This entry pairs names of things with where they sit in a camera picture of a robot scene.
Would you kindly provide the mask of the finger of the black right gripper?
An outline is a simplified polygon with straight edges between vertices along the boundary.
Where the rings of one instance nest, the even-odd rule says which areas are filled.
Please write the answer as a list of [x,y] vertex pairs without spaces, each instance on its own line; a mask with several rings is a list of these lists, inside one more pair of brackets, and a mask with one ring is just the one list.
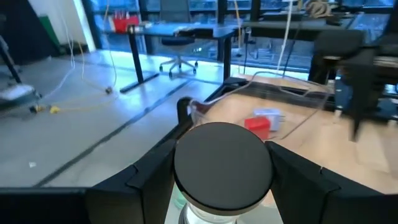
[[361,122],[363,120],[363,116],[353,116],[352,117],[352,135],[351,135],[351,140],[356,142],[358,140],[359,136],[359,130],[361,127]]

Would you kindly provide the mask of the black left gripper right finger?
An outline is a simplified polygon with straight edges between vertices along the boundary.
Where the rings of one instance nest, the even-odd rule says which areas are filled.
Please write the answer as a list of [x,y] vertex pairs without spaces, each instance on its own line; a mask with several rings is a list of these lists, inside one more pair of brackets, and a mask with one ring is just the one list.
[[284,223],[397,224],[397,195],[382,194],[272,142],[271,192]]

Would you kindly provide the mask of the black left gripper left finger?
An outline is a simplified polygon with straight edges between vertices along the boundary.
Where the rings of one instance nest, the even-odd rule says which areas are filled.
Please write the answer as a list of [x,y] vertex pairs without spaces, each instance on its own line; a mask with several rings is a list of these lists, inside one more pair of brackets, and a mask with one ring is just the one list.
[[162,224],[174,185],[175,140],[153,147],[139,160],[86,192],[91,223]]

